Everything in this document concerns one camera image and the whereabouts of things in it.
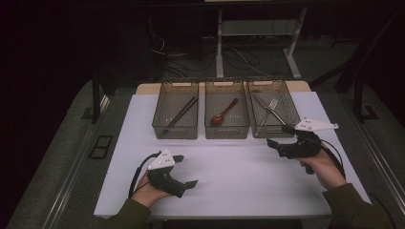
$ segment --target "white table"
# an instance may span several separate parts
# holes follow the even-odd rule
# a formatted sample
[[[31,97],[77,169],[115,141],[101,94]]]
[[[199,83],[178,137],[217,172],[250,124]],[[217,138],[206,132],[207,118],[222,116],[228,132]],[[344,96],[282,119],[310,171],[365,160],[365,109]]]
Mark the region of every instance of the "white table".
[[[301,118],[330,122],[316,93],[296,92],[291,96]],[[150,219],[299,219],[330,216],[322,196],[324,188],[315,175],[307,175],[299,162],[279,157],[265,139],[205,139],[203,90],[199,100],[199,137],[196,140],[156,139],[152,119],[157,94],[133,95],[117,141],[95,215],[108,218],[127,199],[136,169],[149,155],[169,148],[185,156],[171,176],[186,182],[197,179],[194,189],[182,198],[165,198],[153,206]],[[333,144],[343,158],[347,181],[370,202],[334,130],[316,132]]]

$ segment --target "gray carpet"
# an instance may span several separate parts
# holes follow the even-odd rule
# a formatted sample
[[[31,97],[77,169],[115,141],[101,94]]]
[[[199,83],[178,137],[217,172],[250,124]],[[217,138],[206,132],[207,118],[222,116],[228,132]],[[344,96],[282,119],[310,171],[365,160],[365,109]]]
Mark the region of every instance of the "gray carpet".
[[[281,39],[271,40],[261,46],[245,46],[240,53],[260,72],[282,74],[286,79],[293,80],[281,53],[281,48],[287,42],[288,40]],[[294,57],[303,80],[310,82],[337,67],[347,60],[356,48],[356,44],[341,44],[334,48],[330,45],[331,40],[328,38],[299,41]],[[224,62],[226,76],[262,75],[251,70],[231,49],[227,49],[225,54],[228,57]],[[215,62],[211,64],[213,56],[213,53],[209,53],[203,60],[176,59],[176,63],[172,62],[169,66],[188,77],[214,77]],[[162,78],[179,74],[165,72]],[[375,166],[369,146],[352,116],[352,91],[336,94],[333,90],[337,78],[338,75],[313,90],[318,93],[330,121],[339,124],[337,135],[364,187],[381,199],[393,216],[397,228],[405,228],[404,214]],[[91,124],[89,119],[82,119],[86,109],[92,106],[91,89],[91,84],[88,83],[77,95],[8,228],[41,228],[42,225],[45,225],[45,228],[97,228],[102,221],[93,216],[97,195],[135,88],[123,85],[117,89],[116,94],[109,97],[109,106],[97,124]],[[371,133],[396,177],[404,184],[405,168],[402,164],[405,154],[402,149],[405,148],[405,130],[372,89],[366,87],[364,95],[364,105],[373,107],[379,119],[368,120],[362,126]],[[114,136],[107,157],[102,160],[87,158],[100,135]],[[60,207],[60,211],[53,209],[54,203],[54,207]],[[305,229],[321,229],[327,228],[329,219],[303,219],[302,222]],[[253,223],[251,225],[251,228],[258,228],[257,225],[253,226]]]

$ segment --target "sleeve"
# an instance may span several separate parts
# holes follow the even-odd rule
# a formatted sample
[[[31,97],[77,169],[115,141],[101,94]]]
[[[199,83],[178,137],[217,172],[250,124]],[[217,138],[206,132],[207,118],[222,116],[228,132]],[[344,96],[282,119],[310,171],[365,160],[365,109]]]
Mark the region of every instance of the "sleeve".
[[[332,213],[332,228],[392,229],[385,211],[364,201],[352,184],[324,193]]]
[[[149,208],[142,204],[126,199],[124,205],[119,212],[105,219],[101,223],[101,229],[140,229],[143,228],[144,223],[148,220],[151,211]]]

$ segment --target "wrist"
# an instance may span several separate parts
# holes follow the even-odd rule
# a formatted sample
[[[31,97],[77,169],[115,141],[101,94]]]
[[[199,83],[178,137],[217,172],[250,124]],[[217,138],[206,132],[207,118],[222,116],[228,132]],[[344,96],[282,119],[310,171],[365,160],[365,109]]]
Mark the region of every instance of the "wrist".
[[[340,186],[346,185],[348,182],[345,179],[337,179],[332,182],[329,182],[328,187],[326,187],[327,190],[335,189]]]
[[[159,199],[154,195],[144,194],[144,193],[134,193],[131,199],[142,204],[143,206],[149,208],[154,205]]]

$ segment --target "floor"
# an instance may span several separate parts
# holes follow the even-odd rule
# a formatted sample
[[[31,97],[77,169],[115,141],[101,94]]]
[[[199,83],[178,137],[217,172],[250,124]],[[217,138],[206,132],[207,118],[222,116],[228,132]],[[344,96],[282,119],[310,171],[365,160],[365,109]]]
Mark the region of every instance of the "floor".
[[[205,55],[201,59],[190,59],[181,53],[174,53],[168,63],[161,62],[164,71],[160,80],[165,77],[215,77],[214,46],[209,38],[207,40]],[[282,48],[289,42],[288,37],[248,38],[244,40],[243,46],[237,45],[238,42],[231,39],[224,41],[225,76],[270,74],[282,75],[285,80],[294,80],[282,54]],[[352,55],[357,46],[355,43],[348,43],[332,47],[331,43],[332,40],[328,37],[299,40],[294,58],[302,80],[310,82],[339,66]],[[364,91],[363,104],[371,106],[378,119],[359,123],[352,115],[352,90],[346,94],[337,94],[333,89],[338,77],[339,75],[312,90],[318,93],[330,121],[339,123],[336,133],[364,187],[373,194],[372,202],[379,204],[380,200],[393,217],[396,227],[405,228],[405,212],[398,204],[401,199],[393,195],[395,181],[399,183],[399,190],[405,184],[405,155],[402,150],[405,147],[405,130],[379,101],[373,89],[368,87]],[[128,81],[123,81],[115,95],[105,100],[101,117],[96,124],[92,124],[89,119],[91,114],[88,114],[92,107],[91,82],[83,86],[8,228],[27,228],[28,225],[31,228],[98,227],[103,220],[93,216],[98,193],[136,84],[137,82],[128,84]],[[100,135],[113,136],[106,158],[87,158]],[[387,178],[376,166],[378,160],[375,159],[375,153],[383,155],[381,160],[387,162],[394,178]],[[302,219],[302,224],[305,229],[321,229],[327,228],[329,221]],[[185,228],[178,224],[173,227],[176,223],[170,223],[163,224],[163,228]],[[244,228],[273,228],[267,223],[251,221],[244,224]]]

